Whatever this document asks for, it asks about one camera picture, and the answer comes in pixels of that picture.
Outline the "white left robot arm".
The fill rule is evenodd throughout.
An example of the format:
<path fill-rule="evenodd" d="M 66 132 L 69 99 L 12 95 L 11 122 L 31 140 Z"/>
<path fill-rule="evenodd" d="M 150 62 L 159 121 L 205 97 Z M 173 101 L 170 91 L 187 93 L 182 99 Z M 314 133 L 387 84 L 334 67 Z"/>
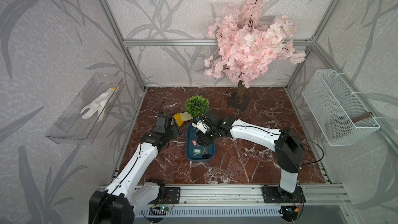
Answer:
<path fill-rule="evenodd" d="M 152 180 L 137 186 L 159 152 L 181 136 L 172 115 L 158 114 L 152 132 L 143 136 L 134 155 L 120 174 L 106 187 L 97 190 L 89 201 L 89 224 L 132 224 L 143 208 L 164 195 L 162 181 Z"/>

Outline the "key with black tag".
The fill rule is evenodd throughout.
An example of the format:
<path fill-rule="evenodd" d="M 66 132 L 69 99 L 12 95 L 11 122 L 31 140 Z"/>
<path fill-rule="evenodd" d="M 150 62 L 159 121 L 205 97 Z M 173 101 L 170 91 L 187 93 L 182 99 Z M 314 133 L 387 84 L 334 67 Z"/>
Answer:
<path fill-rule="evenodd" d="M 203 154 L 202 155 L 202 159 L 206 160 L 206 159 L 210 159 L 212 157 L 212 155 L 210 153 L 207 154 Z"/>

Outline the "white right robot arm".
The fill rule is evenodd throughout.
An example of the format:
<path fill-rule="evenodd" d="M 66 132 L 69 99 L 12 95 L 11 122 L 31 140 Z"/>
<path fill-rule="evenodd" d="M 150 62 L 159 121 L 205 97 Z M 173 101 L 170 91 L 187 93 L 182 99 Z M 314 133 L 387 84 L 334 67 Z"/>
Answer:
<path fill-rule="evenodd" d="M 287 194 L 295 192 L 305 149 L 292 129 L 269 129 L 231 117 L 221 119 L 213 111 L 194 119 L 192 126 L 197 130 L 197 142 L 205 147 L 218 138 L 229 137 L 270 149 L 276 154 L 281 169 L 279 191 Z"/>

